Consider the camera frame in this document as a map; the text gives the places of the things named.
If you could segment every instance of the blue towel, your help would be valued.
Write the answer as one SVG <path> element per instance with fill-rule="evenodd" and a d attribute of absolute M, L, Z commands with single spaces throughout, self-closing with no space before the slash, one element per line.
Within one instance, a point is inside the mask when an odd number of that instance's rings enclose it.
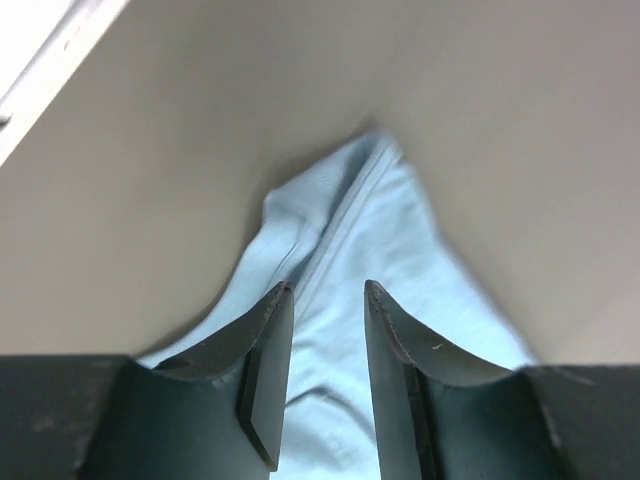
<path fill-rule="evenodd" d="M 460 347 L 507 368 L 532 363 L 438 234 L 413 168 L 384 132 L 342 147 L 264 201 L 263 225 L 218 305 L 153 367 L 294 285 L 281 479 L 379 479 L 364 337 L 366 279 Z"/>

